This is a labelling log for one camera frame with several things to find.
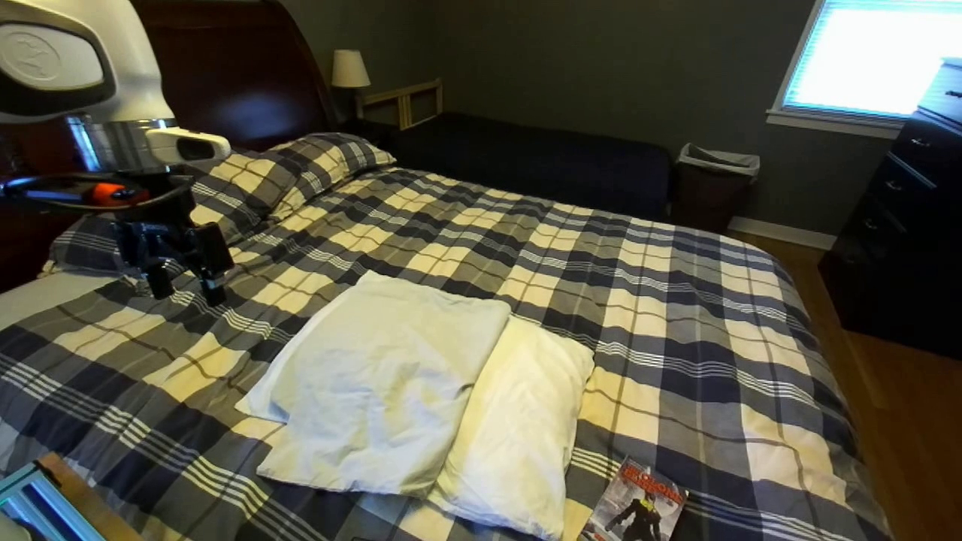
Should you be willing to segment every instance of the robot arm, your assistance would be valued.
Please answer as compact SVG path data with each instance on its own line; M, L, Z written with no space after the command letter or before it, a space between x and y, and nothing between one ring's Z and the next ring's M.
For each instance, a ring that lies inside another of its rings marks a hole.
M175 170L221 160L218 136L176 128L159 90L150 40L130 0L4 0L0 2L0 124L65 117L76 148L95 176L113 176L109 202L90 202L90 173L19 176L0 203L64 203L118 217L118 244L140 268L157 296L167 294L166 258L200 277L211 303L230 268L215 229L189 222L191 176Z

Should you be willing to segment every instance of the plaid comforter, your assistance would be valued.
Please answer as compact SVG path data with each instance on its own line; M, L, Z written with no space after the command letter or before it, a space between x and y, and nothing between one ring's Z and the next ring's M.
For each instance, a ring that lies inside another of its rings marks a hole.
M887 538L803 303L755 247L380 167L234 258L215 309L189 277L167 301L118 279L0 329L0 467L57 452L148 538L512 538L417 498L255 476L276 426L234 404L314 309L380 269L501 296L595 351L569 534L630 458L691 492L675 538Z

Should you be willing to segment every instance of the wall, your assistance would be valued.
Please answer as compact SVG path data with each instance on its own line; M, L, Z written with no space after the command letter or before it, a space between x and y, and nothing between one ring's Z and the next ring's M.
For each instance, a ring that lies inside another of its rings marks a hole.
M444 101L532 125L749 149L749 217L839 231L887 140L765 125L812 0L434 0Z
M329 50L361 49L380 87L401 87L434 78L437 40L431 0L278 0L296 20L324 78L329 80Z

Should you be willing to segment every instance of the window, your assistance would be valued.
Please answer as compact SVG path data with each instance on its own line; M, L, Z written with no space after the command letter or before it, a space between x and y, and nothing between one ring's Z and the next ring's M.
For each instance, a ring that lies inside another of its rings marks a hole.
M944 56L962 56L962 0L816 0L768 119L894 136Z

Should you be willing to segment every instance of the wooden floor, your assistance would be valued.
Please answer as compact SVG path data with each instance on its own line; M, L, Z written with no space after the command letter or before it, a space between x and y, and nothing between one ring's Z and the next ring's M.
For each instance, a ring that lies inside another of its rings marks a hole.
M794 277L849 401L894 538L962 538L962 359L846 329L821 283L816 249L743 240L771 252Z

